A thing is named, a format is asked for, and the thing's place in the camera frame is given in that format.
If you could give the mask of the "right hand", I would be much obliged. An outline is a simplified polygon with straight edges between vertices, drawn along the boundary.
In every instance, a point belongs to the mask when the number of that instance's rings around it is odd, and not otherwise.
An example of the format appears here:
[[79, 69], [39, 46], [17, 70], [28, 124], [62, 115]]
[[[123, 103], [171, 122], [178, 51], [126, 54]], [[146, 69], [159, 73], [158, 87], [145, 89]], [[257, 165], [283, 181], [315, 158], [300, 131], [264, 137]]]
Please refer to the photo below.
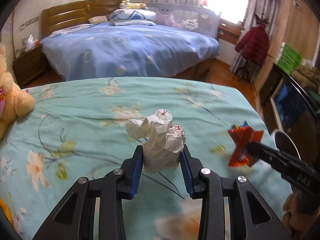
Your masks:
[[282, 223], [293, 239], [303, 239], [319, 216], [319, 208], [307, 215], [298, 211], [298, 204], [298, 193], [292, 193], [283, 205]]

